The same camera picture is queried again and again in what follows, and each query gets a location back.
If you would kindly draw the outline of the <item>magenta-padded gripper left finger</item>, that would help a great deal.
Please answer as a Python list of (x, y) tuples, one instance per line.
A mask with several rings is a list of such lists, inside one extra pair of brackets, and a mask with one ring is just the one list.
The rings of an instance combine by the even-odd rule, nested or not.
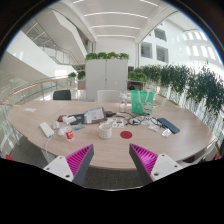
[(44, 170), (82, 186), (93, 155), (94, 147), (90, 144), (66, 157), (56, 157)]

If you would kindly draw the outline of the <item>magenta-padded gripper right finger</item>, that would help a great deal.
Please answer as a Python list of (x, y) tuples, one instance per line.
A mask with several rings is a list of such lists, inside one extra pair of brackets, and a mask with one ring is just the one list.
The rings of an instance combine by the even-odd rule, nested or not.
[(182, 169), (182, 166), (167, 154), (157, 155), (135, 144), (129, 145), (129, 154), (144, 185)]

